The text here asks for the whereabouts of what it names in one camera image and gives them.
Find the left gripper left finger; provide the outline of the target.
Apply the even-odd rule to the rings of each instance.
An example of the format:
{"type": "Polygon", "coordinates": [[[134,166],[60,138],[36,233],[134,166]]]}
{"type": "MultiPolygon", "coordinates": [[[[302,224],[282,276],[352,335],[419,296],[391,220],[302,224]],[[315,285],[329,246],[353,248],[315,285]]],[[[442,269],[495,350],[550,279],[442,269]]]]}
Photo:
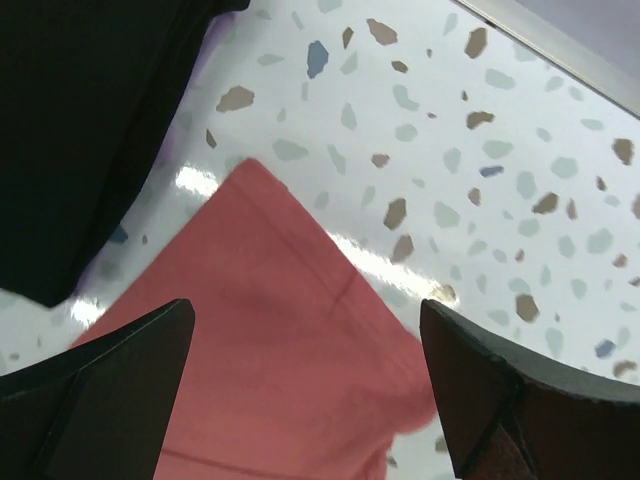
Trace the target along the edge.
{"type": "Polygon", "coordinates": [[[194,324],[176,299],[2,376],[2,478],[153,478],[194,324]]]}

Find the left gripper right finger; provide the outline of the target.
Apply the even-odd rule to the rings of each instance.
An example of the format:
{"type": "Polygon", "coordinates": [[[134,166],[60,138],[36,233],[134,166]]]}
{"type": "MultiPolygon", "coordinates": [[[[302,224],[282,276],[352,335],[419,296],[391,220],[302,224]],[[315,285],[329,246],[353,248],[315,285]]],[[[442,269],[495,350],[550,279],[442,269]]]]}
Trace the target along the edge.
{"type": "Polygon", "coordinates": [[[458,479],[636,479],[639,389],[491,333],[435,300],[420,335],[458,479]]]}

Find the dusty pink t shirt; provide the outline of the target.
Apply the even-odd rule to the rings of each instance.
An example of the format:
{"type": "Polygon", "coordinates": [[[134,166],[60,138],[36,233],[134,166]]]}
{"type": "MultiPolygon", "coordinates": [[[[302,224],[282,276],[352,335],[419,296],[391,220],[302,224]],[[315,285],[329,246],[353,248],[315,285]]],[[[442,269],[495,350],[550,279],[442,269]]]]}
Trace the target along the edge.
{"type": "Polygon", "coordinates": [[[382,479],[435,416],[420,341],[254,159],[83,340],[175,298],[196,320],[160,479],[382,479]]]}

